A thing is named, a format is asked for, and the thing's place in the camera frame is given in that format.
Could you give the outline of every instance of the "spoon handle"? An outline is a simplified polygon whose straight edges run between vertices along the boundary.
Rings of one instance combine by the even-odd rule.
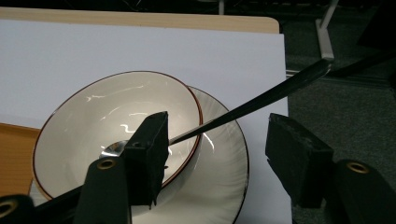
[[[243,105],[240,105],[237,108],[219,116],[218,118],[212,119],[186,133],[170,139],[169,146],[194,137],[197,134],[217,128],[225,123],[239,119],[258,109],[270,105],[325,76],[330,71],[330,69],[331,61],[327,59],[321,59],[320,61],[308,66],[303,71],[297,73],[293,77],[288,78],[269,91],[264,92],[263,94],[244,103]]]

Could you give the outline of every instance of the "bowl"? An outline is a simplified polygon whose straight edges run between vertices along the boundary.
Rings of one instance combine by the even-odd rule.
[[[162,111],[169,115],[169,138],[203,122],[197,98],[174,77],[139,71],[93,82],[61,104],[43,126],[33,156],[35,182],[49,199],[81,186],[105,148],[130,139],[145,117]],[[198,135],[169,147],[163,179],[167,195],[189,176],[199,143]]]

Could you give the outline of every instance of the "wooden surface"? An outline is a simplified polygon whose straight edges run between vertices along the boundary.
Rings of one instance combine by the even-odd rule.
[[[279,33],[278,22],[264,17],[0,7],[0,19]],[[28,193],[33,179],[32,155],[38,134],[37,129],[0,123],[0,196]]]

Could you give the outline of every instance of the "white paper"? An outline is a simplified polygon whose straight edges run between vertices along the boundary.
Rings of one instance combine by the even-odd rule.
[[[177,77],[232,109],[285,80],[283,35],[0,20],[0,122],[41,128],[73,93],[113,74]],[[236,223],[291,223],[290,197],[264,154],[270,113],[238,120],[250,179]]]

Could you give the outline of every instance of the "white plate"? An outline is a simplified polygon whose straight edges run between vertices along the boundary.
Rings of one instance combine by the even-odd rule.
[[[191,88],[204,122],[227,112],[209,94]],[[248,148],[236,121],[204,133],[198,162],[180,192],[168,203],[133,217],[134,223],[234,223],[248,188]],[[36,204],[43,196],[32,186]]]

